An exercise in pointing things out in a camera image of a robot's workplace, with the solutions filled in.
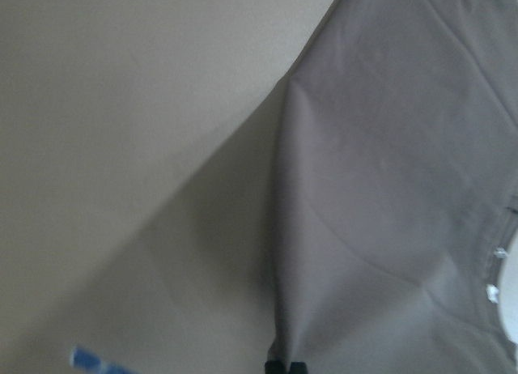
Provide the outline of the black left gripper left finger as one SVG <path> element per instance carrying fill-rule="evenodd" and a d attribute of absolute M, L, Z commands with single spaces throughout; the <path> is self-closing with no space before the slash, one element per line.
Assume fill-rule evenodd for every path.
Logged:
<path fill-rule="evenodd" d="M 269 360 L 265 363 L 265 374 L 287 374 L 287 369 L 282 361 Z"/>

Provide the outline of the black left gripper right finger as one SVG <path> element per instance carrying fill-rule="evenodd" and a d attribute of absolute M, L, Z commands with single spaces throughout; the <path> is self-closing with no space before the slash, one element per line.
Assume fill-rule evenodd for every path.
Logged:
<path fill-rule="evenodd" d="M 289 374 L 307 374 L 307 364 L 305 362 L 291 362 Z"/>

